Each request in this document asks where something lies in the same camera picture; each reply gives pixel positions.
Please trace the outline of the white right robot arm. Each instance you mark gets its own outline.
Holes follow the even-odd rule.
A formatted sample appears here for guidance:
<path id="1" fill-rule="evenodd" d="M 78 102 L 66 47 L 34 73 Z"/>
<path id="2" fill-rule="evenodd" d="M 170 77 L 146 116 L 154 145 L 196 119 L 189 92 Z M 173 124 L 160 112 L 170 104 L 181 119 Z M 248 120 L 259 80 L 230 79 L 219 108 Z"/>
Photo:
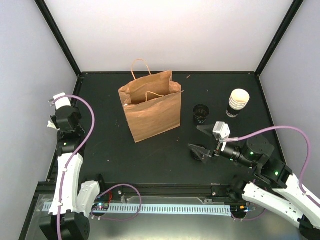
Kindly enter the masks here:
<path id="1" fill-rule="evenodd" d="M 290 222 L 304 238 L 320 238 L 320 200 L 302 183 L 310 155 L 306 155 L 300 176 L 296 176 L 286 163 L 272 157 L 275 148 L 263 136 L 263 133 L 281 129 L 280 126 L 242 137 L 231 137 L 229 125 L 222 121 L 196 128 L 214 139 L 209 149 L 188 145 L 200 161 L 206 163 L 209 158 L 223 157 L 251 169 L 253 179 L 263 184 L 260 187 L 244 177 L 234 176 L 227 188 L 230 200 L 257 204 Z"/>

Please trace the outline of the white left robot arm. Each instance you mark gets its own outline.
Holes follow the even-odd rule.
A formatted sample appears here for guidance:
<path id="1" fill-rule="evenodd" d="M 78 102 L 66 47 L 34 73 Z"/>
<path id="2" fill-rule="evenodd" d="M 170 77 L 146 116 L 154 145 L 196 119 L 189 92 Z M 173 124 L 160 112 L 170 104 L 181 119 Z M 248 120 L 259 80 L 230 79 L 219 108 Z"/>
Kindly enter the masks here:
<path id="1" fill-rule="evenodd" d="M 55 115 L 51 116 L 58 129 L 58 176 L 48 216 L 42 217 L 39 223 L 48 240 L 87 240 L 94 201 L 103 199 L 108 192 L 100 176 L 79 183 L 85 147 L 80 119 L 79 109 L 71 105 L 57 106 Z"/>

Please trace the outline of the brown paper bag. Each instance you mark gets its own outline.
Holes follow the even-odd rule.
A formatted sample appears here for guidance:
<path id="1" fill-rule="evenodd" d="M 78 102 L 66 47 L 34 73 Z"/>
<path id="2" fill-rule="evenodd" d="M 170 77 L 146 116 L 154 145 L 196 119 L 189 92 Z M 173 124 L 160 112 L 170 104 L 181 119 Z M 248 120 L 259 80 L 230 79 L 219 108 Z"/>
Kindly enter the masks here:
<path id="1" fill-rule="evenodd" d="M 182 86 L 171 70 L 137 78 L 136 59 L 131 65 L 133 81 L 118 90 L 120 102 L 135 143 L 181 125 Z"/>

